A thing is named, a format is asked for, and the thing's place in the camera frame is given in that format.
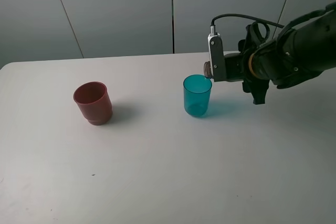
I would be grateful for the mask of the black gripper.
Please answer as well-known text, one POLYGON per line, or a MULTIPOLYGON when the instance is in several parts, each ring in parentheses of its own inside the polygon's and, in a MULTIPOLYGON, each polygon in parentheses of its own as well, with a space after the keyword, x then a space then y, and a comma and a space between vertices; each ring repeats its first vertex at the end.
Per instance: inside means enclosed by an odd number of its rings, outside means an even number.
POLYGON ((273 41, 265 42, 259 24, 250 24, 246 30, 246 38, 238 42, 238 53, 224 56, 223 80, 243 81, 243 91, 253 96, 254 105, 261 105, 273 78, 273 41))

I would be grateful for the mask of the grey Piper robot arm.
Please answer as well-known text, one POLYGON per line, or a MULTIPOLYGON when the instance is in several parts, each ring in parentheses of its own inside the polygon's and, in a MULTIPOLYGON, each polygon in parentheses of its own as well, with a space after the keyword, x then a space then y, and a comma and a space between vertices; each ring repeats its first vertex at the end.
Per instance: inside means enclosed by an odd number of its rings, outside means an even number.
POLYGON ((267 41, 258 21, 248 25, 238 53, 214 67, 215 81, 242 82, 255 105, 264 104, 269 84, 287 89, 335 68, 335 3, 289 22, 267 41))

